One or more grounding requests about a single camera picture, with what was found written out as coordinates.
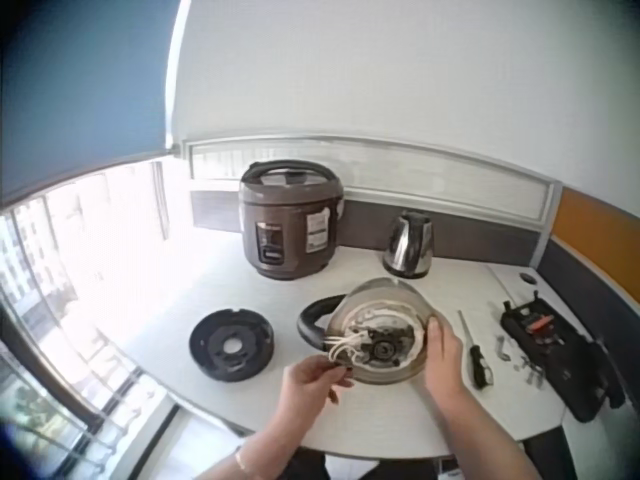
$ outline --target screwdriver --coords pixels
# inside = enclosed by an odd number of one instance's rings
[[[467,340],[471,344],[469,357],[471,357],[471,366],[473,368],[473,386],[478,390],[482,390],[488,385],[493,385],[493,372],[485,360],[484,355],[482,355],[480,346],[474,343],[467,321],[464,319],[464,315],[462,314],[462,310],[458,310],[458,315],[460,315],[460,320],[462,320],[462,327],[464,328]]]

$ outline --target rice cooker handle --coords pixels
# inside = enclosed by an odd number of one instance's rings
[[[269,173],[273,170],[302,170],[307,172],[315,172],[319,175],[322,175],[327,180],[337,180],[338,177],[335,173],[333,173],[330,169],[325,167],[324,165],[319,165],[314,162],[307,162],[305,160],[274,160],[271,162],[255,162],[249,165],[249,169],[244,172],[241,182],[246,182],[248,180],[257,180],[266,173]]]
[[[298,332],[300,336],[314,348],[326,350],[324,343],[324,329],[318,327],[316,322],[324,315],[333,313],[346,295],[336,295],[313,302],[305,308],[298,317]]]

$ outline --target white table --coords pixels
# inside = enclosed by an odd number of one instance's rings
[[[184,245],[158,259],[151,272],[132,275],[135,280],[123,279],[109,297],[97,296],[97,324],[116,346],[179,398],[250,430],[263,428],[274,411],[282,369],[317,353],[296,330],[299,312],[315,300],[347,293],[366,280],[388,275],[379,253],[340,247],[324,271],[280,282],[253,270],[244,258],[239,234],[196,230]],[[561,425],[565,412],[564,403],[548,383],[537,389],[526,383],[527,371],[514,370],[514,364],[521,364],[517,347],[511,347],[514,361],[510,363],[495,354],[496,336],[505,334],[499,325],[503,301],[513,299],[519,304],[533,297],[533,288],[518,276],[524,271],[538,279],[535,288],[541,295],[584,332],[555,292],[530,268],[435,258],[425,278],[409,281],[450,320],[462,339],[457,310],[464,312],[495,377],[494,386],[471,391],[516,440]],[[112,301],[121,298],[118,288],[135,291],[135,298],[128,295],[126,301]],[[268,367],[235,384],[205,376],[188,348],[193,327],[223,308],[255,310],[275,331],[275,353]],[[471,385],[466,370],[463,377]],[[422,375],[395,385],[357,384],[341,396],[339,407],[326,408],[303,445],[365,458],[450,454],[424,392]]]

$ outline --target red tool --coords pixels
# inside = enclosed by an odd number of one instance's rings
[[[535,333],[553,320],[553,315],[545,315],[527,327],[527,333]]]

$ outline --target black plastic base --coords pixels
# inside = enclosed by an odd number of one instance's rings
[[[226,352],[224,344],[234,338],[241,348]],[[189,338],[191,356],[209,377],[222,382],[240,382],[260,373],[274,350],[273,329],[251,310],[219,310],[207,315]]]
[[[391,275],[395,275],[396,277],[400,277],[400,278],[406,278],[407,280],[416,280],[417,278],[423,278],[427,276],[427,273],[429,273],[429,269],[421,273],[402,272],[400,270],[396,270],[395,268],[389,266],[387,262],[382,262],[382,266]]]

